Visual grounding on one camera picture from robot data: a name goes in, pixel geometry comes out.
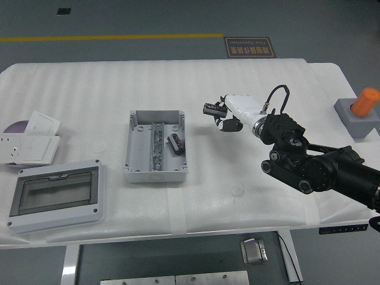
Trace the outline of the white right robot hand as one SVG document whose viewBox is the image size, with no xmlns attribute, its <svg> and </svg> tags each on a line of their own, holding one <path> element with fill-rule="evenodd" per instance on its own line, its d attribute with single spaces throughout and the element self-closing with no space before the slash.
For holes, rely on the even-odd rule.
<svg viewBox="0 0 380 285">
<path fill-rule="evenodd" d="M 260 114 L 262 107 L 252 97 L 246 95 L 226 95 L 223 100 L 215 104 L 219 109 L 229 110 L 233 117 L 222 119 L 220 115 L 214 115 L 215 123 L 220 131 L 238 132 L 243 126 L 248 126 L 257 137 L 265 122 L 265 115 Z"/>
</svg>

